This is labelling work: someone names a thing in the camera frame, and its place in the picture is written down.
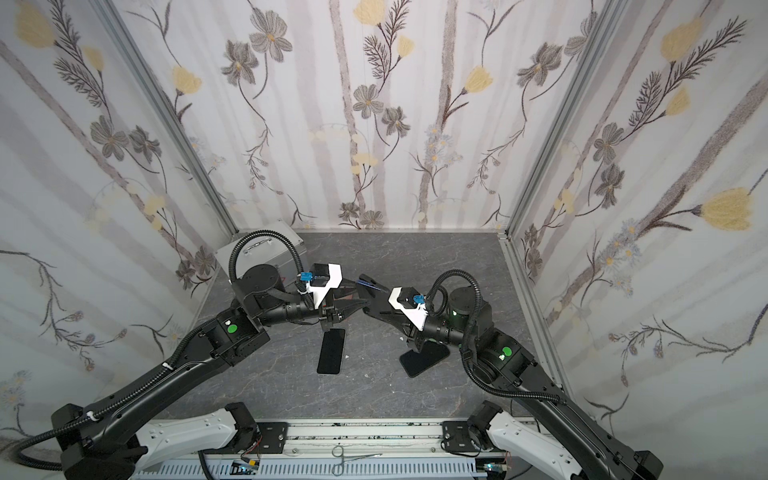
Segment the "black phone with silver edge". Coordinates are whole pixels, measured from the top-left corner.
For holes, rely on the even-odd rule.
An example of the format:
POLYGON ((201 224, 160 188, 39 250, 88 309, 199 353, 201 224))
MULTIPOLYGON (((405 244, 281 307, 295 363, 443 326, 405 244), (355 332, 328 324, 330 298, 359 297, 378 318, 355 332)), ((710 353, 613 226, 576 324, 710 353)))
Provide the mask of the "black phone with silver edge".
POLYGON ((321 375, 338 375, 344 358, 345 329, 330 329, 322 339, 316 372, 321 375))

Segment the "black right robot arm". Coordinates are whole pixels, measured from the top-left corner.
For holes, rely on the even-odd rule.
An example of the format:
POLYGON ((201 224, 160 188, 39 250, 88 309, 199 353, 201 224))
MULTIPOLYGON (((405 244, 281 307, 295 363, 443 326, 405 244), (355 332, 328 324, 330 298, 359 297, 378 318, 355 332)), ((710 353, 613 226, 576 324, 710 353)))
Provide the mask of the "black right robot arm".
POLYGON ((363 275, 358 293, 372 318, 398 327, 413 352, 428 344, 457 347, 464 372, 484 392, 519 402, 545 428, 540 433, 499 405, 485 401, 468 418, 471 438, 483 450, 496 448, 552 479, 657 479, 662 461, 634 450, 589 417, 555 383, 535 356, 496 328, 491 305, 477 280, 448 270, 427 293, 386 287, 363 275))

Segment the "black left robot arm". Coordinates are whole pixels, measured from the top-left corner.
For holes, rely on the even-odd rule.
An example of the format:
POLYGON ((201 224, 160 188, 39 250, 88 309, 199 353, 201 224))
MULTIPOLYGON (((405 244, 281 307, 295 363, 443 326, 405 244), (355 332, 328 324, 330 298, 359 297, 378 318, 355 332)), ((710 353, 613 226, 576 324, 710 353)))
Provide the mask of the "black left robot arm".
POLYGON ((316 263, 306 269, 293 243, 274 230, 256 230, 235 242, 228 274, 235 293, 230 307, 193 328, 167 359, 128 386, 86 407, 67 404, 56 411, 52 429, 16 444, 10 459, 32 469, 61 471, 68 479, 128 479, 150 454, 140 429, 264 346, 268 327, 319 323, 329 331, 369 304, 339 265, 316 263), (272 264, 238 273, 242 250, 261 238, 277 240, 291 255, 297 270, 294 291, 285 290, 272 264))

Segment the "black phone lying far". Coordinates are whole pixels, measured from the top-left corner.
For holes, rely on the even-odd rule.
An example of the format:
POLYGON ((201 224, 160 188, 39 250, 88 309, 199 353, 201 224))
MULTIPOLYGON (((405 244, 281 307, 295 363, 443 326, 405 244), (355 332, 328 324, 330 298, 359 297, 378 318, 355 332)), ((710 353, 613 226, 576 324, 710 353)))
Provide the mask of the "black phone lying far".
POLYGON ((367 275, 360 275, 356 280, 356 286, 358 297, 369 300, 369 305, 366 308, 370 312, 380 314, 391 310, 389 288, 367 275))

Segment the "black phone lying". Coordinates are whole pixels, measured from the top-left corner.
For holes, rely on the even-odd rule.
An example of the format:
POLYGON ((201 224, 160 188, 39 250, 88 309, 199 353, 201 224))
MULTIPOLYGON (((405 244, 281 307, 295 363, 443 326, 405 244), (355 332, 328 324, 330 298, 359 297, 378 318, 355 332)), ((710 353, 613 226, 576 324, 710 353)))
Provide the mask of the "black phone lying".
POLYGON ((419 352, 409 350, 399 357, 399 362, 409 378, 416 378, 439 364, 450 355, 450 349, 440 343, 426 342, 419 352))
POLYGON ((369 300, 369 305, 366 308, 370 312, 380 314, 391 310, 389 288, 367 275, 360 275, 356 280, 356 286, 358 297, 369 300))

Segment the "black phone lying right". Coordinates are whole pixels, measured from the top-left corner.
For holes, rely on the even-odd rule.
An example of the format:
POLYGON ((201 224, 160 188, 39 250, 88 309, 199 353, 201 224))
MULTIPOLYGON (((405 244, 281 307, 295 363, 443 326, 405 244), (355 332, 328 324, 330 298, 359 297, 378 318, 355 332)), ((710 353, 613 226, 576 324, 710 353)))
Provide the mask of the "black phone lying right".
POLYGON ((439 364, 450 355, 450 349, 440 343, 426 342, 419 352, 409 350, 399 357, 399 362, 409 378, 416 378, 439 364))

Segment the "silver aluminium case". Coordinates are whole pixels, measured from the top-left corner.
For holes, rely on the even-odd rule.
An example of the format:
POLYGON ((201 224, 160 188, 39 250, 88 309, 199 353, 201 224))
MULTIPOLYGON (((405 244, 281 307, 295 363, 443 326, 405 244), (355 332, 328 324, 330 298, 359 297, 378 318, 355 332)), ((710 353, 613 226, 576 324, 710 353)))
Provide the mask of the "silver aluminium case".
MULTIPOLYGON (((294 245, 303 266, 309 266, 305 242, 291 227, 282 220, 277 220, 266 225, 265 228, 285 236, 294 245)), ((251 230, 239 232, 230 243, 214 252, 214 257, 221 265, 227 278, 230 278, 228 264, 235 244, 248 233, 251 233, 251 230)), ((284 285, 291 285, 295 282, 298 269, 287 247, 279 240, 266 236, 249 241, 238 256, 238 277, 242 277, 248 269, 260 264, 273 265, 280 273, 284 285)))

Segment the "steel forceps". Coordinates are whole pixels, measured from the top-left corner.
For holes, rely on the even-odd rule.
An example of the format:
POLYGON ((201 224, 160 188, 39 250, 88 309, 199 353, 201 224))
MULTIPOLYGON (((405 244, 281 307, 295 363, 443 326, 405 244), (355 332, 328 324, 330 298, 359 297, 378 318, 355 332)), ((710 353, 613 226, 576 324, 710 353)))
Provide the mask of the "steel forceps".
POLYGON ((367 460, 370 458, 380 457, 381 453, 371 453, 363 455, 347 455, 345 453, 345 447, 343 445, 335 445, 331 450, 331 455, 337 459, 337 462, 332 465, 331 473, 340 477, 344 474, 346 466, 352 462, 367 460))

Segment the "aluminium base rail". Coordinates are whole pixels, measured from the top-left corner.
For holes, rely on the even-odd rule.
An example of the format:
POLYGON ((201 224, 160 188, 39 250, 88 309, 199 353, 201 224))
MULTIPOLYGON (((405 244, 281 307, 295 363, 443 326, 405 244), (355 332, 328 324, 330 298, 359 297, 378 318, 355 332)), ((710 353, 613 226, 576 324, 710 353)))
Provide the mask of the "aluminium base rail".
POLYGON ((480 450, 480 444, 470 437, 467 422, 458 418, 236 421, 232 414, 219 410, 188 419, 155 420, 139 429, 136 438, 149 450, 140 463, 148 466, 197 451, 240 454, 238 450, 249 443, 251 436, 246 433, 244 441, 238 436, 253 422, 287 423, 282 452, 261 455, 328 452, 337 444, 386 452, 442 447, 467 454, 480 450))

